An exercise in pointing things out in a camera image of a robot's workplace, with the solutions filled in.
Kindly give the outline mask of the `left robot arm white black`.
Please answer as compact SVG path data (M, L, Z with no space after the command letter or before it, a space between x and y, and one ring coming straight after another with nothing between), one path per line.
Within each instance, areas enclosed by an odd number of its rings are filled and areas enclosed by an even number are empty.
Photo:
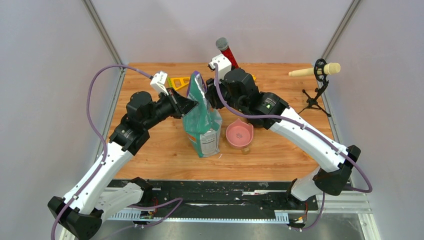
M167 88L158 96L158 101L153 101L146 91L134 93L126 105L126 114L109 142L104 142L103 152L94 165L72 190L48 202L55 220L77 239L91 239L103 222L124 208L134 204L146 207L152 203L153 187L140 177L104 197L101 194L147 142L151 128L168 117L181 119L199 104L173 88Z

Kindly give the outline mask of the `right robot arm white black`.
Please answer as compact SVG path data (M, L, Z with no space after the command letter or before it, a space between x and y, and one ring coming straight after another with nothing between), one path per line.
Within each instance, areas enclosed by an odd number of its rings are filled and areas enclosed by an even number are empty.
M353 168L358 166L359 147L327 137L277 94L259 91L252 75L242 68L213 66L211 71L214 77L206 82L206 98L214 109L227 108L255 127L283 136L317 162L312 173L292 182L285 195L290 208L298 209L318 193L338 196L348 188Z

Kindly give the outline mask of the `green pet food bag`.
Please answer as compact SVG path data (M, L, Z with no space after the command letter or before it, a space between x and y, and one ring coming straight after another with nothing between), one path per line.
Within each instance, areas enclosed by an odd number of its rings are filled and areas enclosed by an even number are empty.
M207 158L220 152L219 142L223 119L206 98L208 92L202 75L194 71L190 75L186 97L197 102L183 117L183 129L200 158Z

